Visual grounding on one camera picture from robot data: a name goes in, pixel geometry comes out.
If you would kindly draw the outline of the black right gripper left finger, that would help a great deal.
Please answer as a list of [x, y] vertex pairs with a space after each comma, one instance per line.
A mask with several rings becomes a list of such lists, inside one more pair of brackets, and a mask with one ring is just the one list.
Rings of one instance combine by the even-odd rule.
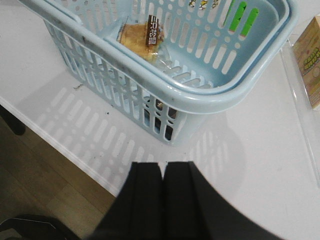
[[133, 162], [121, 191], [89, 240], [160, 240], [162, 173], [155, 162]]

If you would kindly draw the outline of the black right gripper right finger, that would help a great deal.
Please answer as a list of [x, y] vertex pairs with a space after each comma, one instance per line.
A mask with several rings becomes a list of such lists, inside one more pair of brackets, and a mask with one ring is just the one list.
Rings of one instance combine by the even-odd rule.
[[164, 175], [166, 240], [263, 240], [265, 231], [232, 207], [193, 162], [170, 162]]

